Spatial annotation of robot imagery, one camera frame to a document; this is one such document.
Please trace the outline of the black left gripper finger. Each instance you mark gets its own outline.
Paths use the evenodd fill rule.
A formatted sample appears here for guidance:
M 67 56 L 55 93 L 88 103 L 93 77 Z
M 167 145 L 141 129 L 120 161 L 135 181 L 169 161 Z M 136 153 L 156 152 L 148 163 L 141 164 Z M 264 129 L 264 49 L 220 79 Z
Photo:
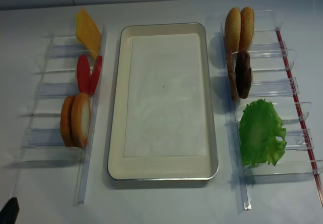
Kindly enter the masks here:
M 20 211 L 17 197 L 12 197 L 0 212 L 1 224 L 15 224 Z

